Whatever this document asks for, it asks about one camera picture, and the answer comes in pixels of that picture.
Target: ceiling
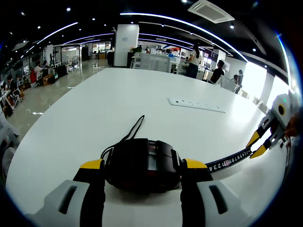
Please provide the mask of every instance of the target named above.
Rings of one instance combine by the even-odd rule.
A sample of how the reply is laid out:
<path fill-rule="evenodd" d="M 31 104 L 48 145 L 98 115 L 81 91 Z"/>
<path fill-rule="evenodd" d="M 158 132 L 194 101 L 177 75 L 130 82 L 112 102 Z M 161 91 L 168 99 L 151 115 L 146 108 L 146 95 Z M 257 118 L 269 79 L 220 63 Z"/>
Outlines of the ceiling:
<path fill-rule="evenodd" d="M 196 28 L 158 17 L 121 16 L 121 12 L 152 13 L 187 21 L 216 34 L 237 50 L 254 54 L 286 71 L 285 59 L 276 35 L 276 31 L 278 33 L 283 32 L 285 27 L 283 22 L 285 20 L 274 16 L 274 12 L 279 12 L 279 9 L 274 8 L 271 3 L 276 1 L 267 0 L 256 3 L 255 0 L 211 0 L 212 3 L 221 7 L 235 18 L 235 20 L 232 21 L 235 26 L 234 29 L 230 29 L 230 22 L 214 24 L 203 17 L 188 12 L 187 9 L 195 2 L 196 1 L 190 0 L 188 0 L 187 3 L 183 3 L 181 0 L 154 0 L 153 2 L 149 2 L 148 5 L 144 5 L 144 1 L 142 0 L 88 1 L 79 4 L 76 4 L 74 1 L 63 0 L 54 0 L 52 2 L 41 1 L 39 3 L 31 3 L 30 1 L 20 3 L 6 1 L 2 3 L 1 7 L 5 10 L 2 10 L 0 15 L 2 22 L 0 31 L 0 71 L 7 66 L 6 63 L 10 61 L 10 58 L 13 59 L 10 63 L 12 64 L 20 60 L 21 55 L 27 56 L 27 54 L 31 54 L 32 52 L 40 52 L 41 49 L 39 49 L 39 47 L 43 48 L 48 45 L 49 42 L 54 45 L 63 44 L 86 36 L 113 33 L 113 26 L 117 28 L 118 24 L 128 24 L 131 21 L 139 24 L 140 33 L 162 35 L 190 43 L 198 43 L 202 46 L 212 46 L 211 43 L 205 42 L 185 31 L 192 32 L 213 41 L 232 53 L 235 58 L 241 59 L 241 57 L 228 46 Z M 78 24 L 43 40 L 25 54 L 29 48 L 34 46 L 34 41 L 39 41 L 50 33 L 74 22 L 78 22 Z M 102 38 L 98 36 L 96 39 L 110 40 L 113 36 L 114 35 L 108 35 Z M 155 37 L 143 35 L 139 36 L 139 38 L 155 39 Z M 28 41 L 28 43 L 18 49 L 18 52 L 12 51 L 16 44 L 22 43 L 23 41 Z M 173 40 L 167 40 L 167 42 L 182 46 L 186 45 Z"/>

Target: led light strip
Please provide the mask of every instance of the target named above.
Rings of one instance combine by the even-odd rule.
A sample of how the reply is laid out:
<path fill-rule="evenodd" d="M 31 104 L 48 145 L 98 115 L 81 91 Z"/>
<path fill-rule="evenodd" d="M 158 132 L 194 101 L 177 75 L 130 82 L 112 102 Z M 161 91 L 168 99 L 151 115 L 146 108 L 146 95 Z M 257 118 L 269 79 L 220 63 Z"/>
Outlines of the led light strip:
<path fill-rule="evenodd" d="M 164 42 L 164 41 L 159 41 L 159 40 L 153 40 L 153 39 L 141 39 L 141 40 L 147 40 L 147 41 L 152 41 L 152 42 L 160 42 L 160 43 L 165 43 L 165 44 L 171 44 L 171 45 L 173 45 L 173 46 L 179 46 L 179 47 L 181 47 L 181 48 L 184 48 L 184 49 L 188 49 L 188 50 L 193 50 L 193 49 L 190 49 L 190 48 L 188 48 L 188 47 L 184 47 L 184 46 L 180 46 L 180 45 L 177 45 L 177 44 L 172 44 L 172 43 L 168 43 L 168 42 Z"/>
<path fill-rule="evenodd" d="M 43 39 L 41 39 L 37 44 L 41 43 L 43 40 L 47 39 L 48 37 L 52 36 L 53 34 L 55 34 L 55 33 L 57 33 L 57 32 L 60 32 L 60 31 L 62 31 L 63 29 L 66 29 L 66 28 L 68 28 L 68 27 L 70 27 L 70 26 L 73 26 L 73 25 L 76 25 L 76 24 L 77 24 L 77 22 L 75 22 L 75 23 L 73 23 L 73 24 L 70 24 L 70 25 L 68 25 L 68 26 L 65 26 L 65 27 L 63 27 L 63 28 L 60 28 L 59 30 L 57 30 L 57 31 L 55 31 L 55 32 L 53 32 L 53 33 L 51 33 L 51 34 L 49 34 L 48 36 L 44 37 Z"/>
<path fill-rule="evenodd" d="M 152 34 L 139 33 L 139 35 L 152 35 Z M 193 44 L 188 43 L 188 42 L 185 42 L 185 41 L 183 41 L 183 40 L 179 40 L 179 39 L 174 39 L 174 38 L 170 38 L 170 37 L 166 37 L 166 36 L 161 36 L 161 35 L 152 35 L 152 36 L 161 37 L 161 38 L 166 38 L 166 39 L 172 39 L 172 40 L 176 40 L 176 41 L 179 41 L 179 42 L 182 42 L 182 43 L 185 43 L 185 44 L 188 44 L 188 45 L 193 46 Z"/>
<path fill-rule="evenodd" d="M 94 42 L 94 41 L 100 41 L 100 40 L 101 40 L 101 39 L 89 40 L 89 41 L 87 41 L 87 42 L 82 42 L 82 43 L 80 43 L 80 44 L 85 44 L 85 43 Z"/>
<path fill-rule="evenodd" d="M 158 24 L 158 23 L 143 22 L 143 21 L 139 21 L 139 23 L 142 23 L 142 24 L 151 24 L 151 25 L 162 25 L 162 24 Z M 181 28 L 178 28 L 178 27 L 174 27 L 174 26 L 170 26 L 170 25 L 165 25 L 165 27 L 171 27 L 171 28 L 174 28 L 174 29 L 177 29 L 177 30 L 180 30 L 180 31 L 187 32 L 187 33 L 191 34 L 191 32 L 189 32 L 187 30 L 184 30 L 184 29 L 181 29 Z M 195 33 L 192 33 L 192 35 L 199 37 L 200 39 L 202 39 L 203 42 L 206 42 L 206 43 L 209 43 L 211 45 L 215 45 L 215 46 L 219 47 L 221 50 L 225 51 L 227 54 L 230 54 L 230 56 L 233 57 L 233 55 L 231 53 L 229 53 L 226 49 L 224 49 L 223 47 L 219 46 L 218 44 L 215 44 L 212 41 L 210 41 L 208 39 L 205 39 L 204 37 L 202 37 L 200 35 L 197 35 Z"/>
<path fill-rule="evenodd" d="M 239 56 L 241 56 L 246 62 L 249 62 L 244 56 L 243 54 L 241 54 L 236 48 L 234 48 L 232 45 L 230 45 L 229 43 L 227 43 L 226 41 L 224 41 L 223 39 L 221 39 L 220 37 L 216 36 L 215 34 L 197 26 L 197 25 L 193 25 L 189 22 L 183 21 L 183 20 L 179 20 L 176 18 L 172 18 L 172 17 L 167 17 L 167 16 L 163 16 L 163 15 L 157 15 L 157 14 L 150 14 L 150 13 L 120 13 L 120 15 L 140 15 L 140 16 L 151 16 L 151 17 L 160 17 L 160 18 L 164 18 L 164 19 L 168 19 L 168 20 L 174 20 L 180 23 L 183 23 L 185 25 L 194 27 L 202 32 L 205 32 L 209 35 L 211 35 L 212 37 L 216 38 L 217 40 L 221 41 L 222 43 L 224 43 L 225 45 L 227 45 L 228 47 L 230 47 L 231 49 L 233 49 Z"/>
<path fill-rule="evenodd" d="M 87 39 L 87 38 L 91 38 L 91 37 L 95 37 L 95 36 L 101 36 L 101 35 L 113 35 L 114 33 L 107 33 L 107 34 L 100 34 L 100 35 L 91 35 L 91 36 L 87 36 L 87 37 L 83 37 L 83 38 L 80 38 L 80 39 Z M 74 39 L 74 40 L 71 40 L 69 42 L 66 42 L 66 43 L 63 43 L 63 44 L 69 44 L 71 42 L 74 42 L 74 41 L 77 41 L 77 40 L 80 40 L 80 39 Z"/>
<path fill-rule="evenodd" d="M 287 54 L 286 54 L 286 50 L 285 50 L 285 47 L 282 43 L 282 40 L 280 39 L 280 35 L 278 35 L 278 39 L 279 39 L 279 42 L 281 44 L 281 48 L 282 48 L 282 51 L 283 51 L 283 55 L 284 55 L 284 58 L 285 58 L 285 63 L 286 63 L 286 68 L 287 68 L 287 75 L 288 75 L 288 85 L 289 87 L 291 87 L 291 80 L 290 80 L 290 67 L 289 67 L 289 61 L 288 61 L 288 57 L 287 57 Z"/>

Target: black cord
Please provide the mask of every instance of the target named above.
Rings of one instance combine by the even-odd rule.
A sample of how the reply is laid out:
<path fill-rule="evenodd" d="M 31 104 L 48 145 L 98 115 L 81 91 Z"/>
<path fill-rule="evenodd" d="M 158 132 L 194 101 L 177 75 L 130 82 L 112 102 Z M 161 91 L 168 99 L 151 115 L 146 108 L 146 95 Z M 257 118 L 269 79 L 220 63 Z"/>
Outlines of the black cord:
<path fill-rule="evenodd" d="M 132 131 L 134 130 L 134 128 L 136 127 L 136 125 L 138 124 L 138 122 L 142 119 L 142 121 L 140 122 L 138 128 L 136 129 L 136 131 L 134 132 L 134 134 L 133 134 L 133 136 L 130 138 L 130 140 L 133 139 L 133 138 L 135 137 L 135 135 L 137 134 L 137 132 L 138 132 L 138 130 L 139 130 L 139 128 L 140 128 L 140 126 L 141 126 L 141 124 L 142 124 L 142 122 L 143 122 L 144 117 L 145 117 L 145 115 L 142 115 L 142 116 L 137 120 L 136 124 L 134 124 L 134 126 L 133 126 L 132 129 L 129 131 L 129 133 L 128 133 L 126 136 L 124 136 L 123 139 L 120 140 L 120 142 L 126 140 L 126 139 L 132 134 Z M 106 148 L 106 149 L 102 152 L 100 158 L 103 159 L 104 156 L 105 156 L 108 152 L 110 152 L 110 149 L 113 148 L 113 147 L 114 147 L 114 145 L 112 145 L 112 146 Z"/>
<path fill-rule="evenodd" d="M 105 156 L 108 152 L 110 152 L 110 148 L 113 148 L 113 147 L 114 147 L 114 145 L 113 145 L 113 146 L 110 146 L 110 147 L 108 147 L 108 148 L 106 148 L 106 149 L 102 152 L 100 158 L 103 159 L 104 156 Z"/>

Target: man in black shirt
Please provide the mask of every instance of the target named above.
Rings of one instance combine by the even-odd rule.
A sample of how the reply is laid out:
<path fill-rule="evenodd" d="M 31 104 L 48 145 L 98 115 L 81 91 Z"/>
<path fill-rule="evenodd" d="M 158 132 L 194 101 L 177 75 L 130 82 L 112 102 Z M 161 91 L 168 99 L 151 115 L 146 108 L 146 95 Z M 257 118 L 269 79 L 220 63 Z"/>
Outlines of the man in black shirt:
<path fill-rule="evenodd" d="M 224 72 L 223 72 L 223 70 L 222 70 L 223 65 L 224 65 L 224 62 L 223 62 L 222 60 L 219 60 L 219 61 L 218 61 L 218 64 L 217 64 L 218 68 L 214 70 L 213 75 L 212 75 L 212 77 L 210 78 L 210 81 L 211 81 L 212 83 L 215 84 L 215 83 L 218 81 L 218 79 L 220 78 L 221 75 L 224 76 Z"/>
<path fill-rule="evenodd" d="M 13 78 L 11 75 L 8 76 L 8 83 L 9 83 L 9 88 L 10 91 L 13 92 L 17 89 L 16 83 L 13 81 Z"/>

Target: glossy floor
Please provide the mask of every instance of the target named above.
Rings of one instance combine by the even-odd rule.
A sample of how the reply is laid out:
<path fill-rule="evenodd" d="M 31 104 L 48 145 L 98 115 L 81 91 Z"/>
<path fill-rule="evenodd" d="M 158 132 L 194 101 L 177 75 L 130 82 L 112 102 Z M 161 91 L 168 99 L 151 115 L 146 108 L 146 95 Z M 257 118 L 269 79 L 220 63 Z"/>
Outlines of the glossy floor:
<path fill-rule="evenodd" d="M 107 67 L 107 60 L 83 61 L 80 62 L 79 71 L 69 72 L 54 84 L 25 90 L 24 100 L 15 107 L 13 114 L 7 117 L 8 122 L 19 131 L 19 141 L 52 104 L 105 67 Z"/>

